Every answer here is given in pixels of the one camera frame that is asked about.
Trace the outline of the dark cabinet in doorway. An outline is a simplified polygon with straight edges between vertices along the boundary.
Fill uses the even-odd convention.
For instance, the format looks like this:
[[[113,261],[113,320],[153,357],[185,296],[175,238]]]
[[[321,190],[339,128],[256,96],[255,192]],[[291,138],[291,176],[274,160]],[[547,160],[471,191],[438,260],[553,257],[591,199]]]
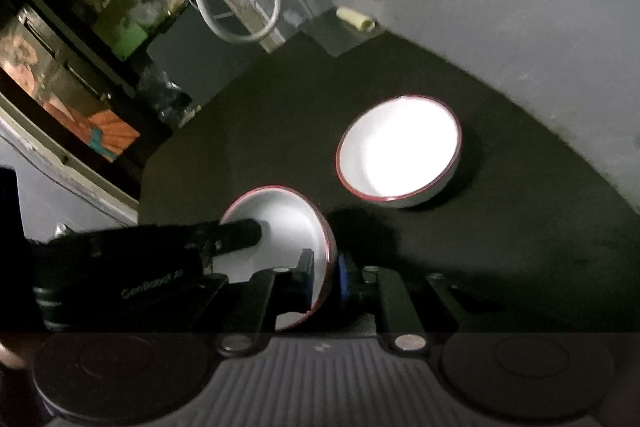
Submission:
[[[267,52],[259,44],[231,44],[216,37],[194,0],[148,46],[151,61],[198,105],[249,70]]]

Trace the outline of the green box on shelf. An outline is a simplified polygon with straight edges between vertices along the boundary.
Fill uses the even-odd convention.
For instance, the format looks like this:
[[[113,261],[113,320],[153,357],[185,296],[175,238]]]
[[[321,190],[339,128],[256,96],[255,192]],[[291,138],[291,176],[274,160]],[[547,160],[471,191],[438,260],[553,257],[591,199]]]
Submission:
[[[118,39],[112,46],[112,52],[121,61],[127,60],[131,54],[145,43],[149,37],[148,32],[138,24],[130,24],[123,27]]]

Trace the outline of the white ceramic bowl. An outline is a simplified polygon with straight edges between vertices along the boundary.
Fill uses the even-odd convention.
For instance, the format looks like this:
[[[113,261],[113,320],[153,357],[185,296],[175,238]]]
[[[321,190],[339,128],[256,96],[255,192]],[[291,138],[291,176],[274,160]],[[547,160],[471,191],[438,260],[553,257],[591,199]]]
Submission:
[[[316,311],[329,287],[337,248],[322,213],[305,196],[280,185],[266,185],[240,196],[221,218],[224,225],[254,220],[262,228],[257,245],[212,260],[212,271],[227,275],[231,283],[245,283],[267,269],[293,270],[303,255],[312,254],[310,303],[296,311],[293,300],[277,315],[276,329],[285,331],[302,323]]]
[[[425,95],[398,96],[349,125],[337,145],[335,172],[363,202],[414,207],[449,183],[462,143],[460,121],[445,103]]]

